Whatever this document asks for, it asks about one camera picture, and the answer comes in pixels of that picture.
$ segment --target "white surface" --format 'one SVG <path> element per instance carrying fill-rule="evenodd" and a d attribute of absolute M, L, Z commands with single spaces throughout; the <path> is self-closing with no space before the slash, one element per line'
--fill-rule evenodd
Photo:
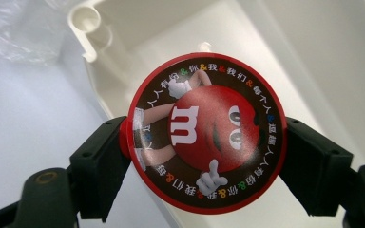
<path fill-rule="evenodd" d="M 124 115 L 151 70 L 203 42 L 256 69 L 286 115 L 353 152 L 354 168 L 365 163 L 364 1 L 107 2 L 94 2 L 100 13 L 89 12 L 78 27 L 82 33 L 74 30 L 85 50 L 67 37 L 56 66 L 0 60 L 0 207 L 19 199 L 23 181 L 34 172 L 67 167 L 68 157 L 106 119 L 88 80 L 108 116 Z M 93 3 L 86 6 L 91 10 Z M 341 227 L 343 218 L 342 210 L 336 218 L 307 217 L 281 180 L 226 215 L 168 208 L 171 216 L 131 168 L 108 223 L 81 225 L 319 228 Z"/>

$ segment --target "red circular lid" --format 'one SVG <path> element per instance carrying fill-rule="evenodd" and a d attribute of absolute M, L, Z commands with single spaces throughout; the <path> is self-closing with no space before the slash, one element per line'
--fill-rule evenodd
<path fill-rule="evenodd" d="M 126 137 L 149 188 L 199 214 L 256 200 L 286 153 L 275 92 L 253 68 L 215 53 L 187 54 L 154 70 L 132 101 Z"/>

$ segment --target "plastic bag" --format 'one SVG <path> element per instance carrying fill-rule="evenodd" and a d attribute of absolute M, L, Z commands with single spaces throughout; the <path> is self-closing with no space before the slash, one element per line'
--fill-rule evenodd
<path fill-rule="evenodd" d="M 50 65 L 68 31 L 67 12 L 78 0 L 0 0 L 0 57 Z"/>

